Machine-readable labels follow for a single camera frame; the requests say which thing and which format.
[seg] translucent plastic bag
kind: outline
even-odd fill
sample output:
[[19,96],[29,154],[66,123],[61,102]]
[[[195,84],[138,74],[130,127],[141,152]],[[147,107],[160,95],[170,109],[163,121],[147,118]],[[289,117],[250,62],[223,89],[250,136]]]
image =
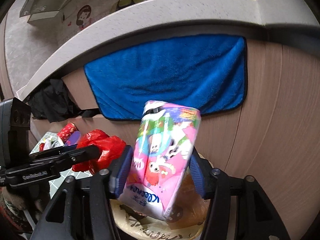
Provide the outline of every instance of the translucent plastic bag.
[[77,148],[96,145],[98,146],[101,156],[98,159],[90,160],[87,162],[75,164],[72,170],[87,171],[91,174],[98,172],[101,169],[106,169],[112,160],[121,156],[126,143],[118,136],[109,136],[104,131],[96,129],[85,134],[78,142]]
[[167,221],[136,213],[118,200],[110,199],[110,204],[116,225],[138,240],[193,240],[202,232],[210,200],[204,200],[196,193],[187,169]]

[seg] screw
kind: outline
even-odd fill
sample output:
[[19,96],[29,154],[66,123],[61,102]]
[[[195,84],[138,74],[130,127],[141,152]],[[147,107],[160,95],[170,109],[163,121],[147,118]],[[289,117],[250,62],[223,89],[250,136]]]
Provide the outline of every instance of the screw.
[[254,182],[254,177],[252,177],[252,176],[247,176],[245,179],[246,179],[248,182]]
[[100,175],[107,175],[107,174],[109,174],[109,170],[108,170],[108,169],[100,170],[100,171],[99,171],[99,174],[100,174]]
[[74,181],[75,177],[74,176],[68,176],[66,177],[66,182],[72,182]]
[[212,171],[211,171],[211,173],[213,174],[213,175],[219,175],[220,174],[220,170],[219,169],[217,169],[217,168],[214,168],[214,169],[212,169]]

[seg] red plastic bag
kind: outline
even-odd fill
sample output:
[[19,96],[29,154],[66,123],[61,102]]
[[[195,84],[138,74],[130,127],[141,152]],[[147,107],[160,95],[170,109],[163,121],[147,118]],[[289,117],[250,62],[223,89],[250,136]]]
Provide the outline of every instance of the red plastic bag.
[[118,136],[110,137],[104,131],[96,129],[85,134],[78,142],[77,148],[89,145],[98,146],[101,153],[100,158],[75,164],[72,166],[73,171],[89,170],[91,174],[95,174],[101,169],[108,168],[112,160],[121,156],[126,143]]

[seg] orange item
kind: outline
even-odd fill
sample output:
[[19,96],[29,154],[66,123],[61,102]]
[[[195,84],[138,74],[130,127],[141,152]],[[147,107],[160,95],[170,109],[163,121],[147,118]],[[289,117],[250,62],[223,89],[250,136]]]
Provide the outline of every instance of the orange item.
[[121,156],[126,143],[118,136],[114,135],[110,137],[104,131],[96,129],[85,134],[79,140],[77,149],[89,145],[98,146],[101,156],[98,159],[73,165],[73,171],[78,172],[89,170],[91,174],[95,174],[101,169],[108,168],[112,160]]
[[171,230],[201,225],[207,216],[210,200],[196,192],[190,173],[185,174],[178,189],[171,215],[166,220]]

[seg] purple package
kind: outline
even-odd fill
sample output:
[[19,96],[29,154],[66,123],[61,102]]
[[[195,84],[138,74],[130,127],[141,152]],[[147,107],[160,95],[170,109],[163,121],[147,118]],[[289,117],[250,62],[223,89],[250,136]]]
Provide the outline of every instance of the purple package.
[[75,145],[78,143],[80,138],[81,138],[81,133],[79,131],[75,131],[73,134],[71,134],[70,138],[66,141],[64,146]]

